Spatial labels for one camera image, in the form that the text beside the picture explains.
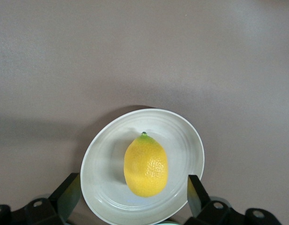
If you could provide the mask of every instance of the lemon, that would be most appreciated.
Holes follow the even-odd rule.
[[[127,148],[124,175],[130,190],[141,197],[151,197],[166,186],[168,163],[164,148],[143,132]]]

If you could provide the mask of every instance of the table surface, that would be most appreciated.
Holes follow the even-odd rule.
[[[47,196],[148,107],[197,129],[210,195],[289,224],[289,0],[0,0],[0,203]],[[83,199],[70,221],[106,224]]]

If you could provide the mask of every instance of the oval plate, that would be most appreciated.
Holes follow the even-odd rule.
[[[134,195],[123,172],[126,149],[143,131],[164,147],[169,166],[166,187],[149,198]],[[133,111],[109,123],[88,147],[82,193],[89,208],[109,224],[157,224],[187,203],[188,175],[201,178],[204,162],[199,134],[186,119],[162,109]]]

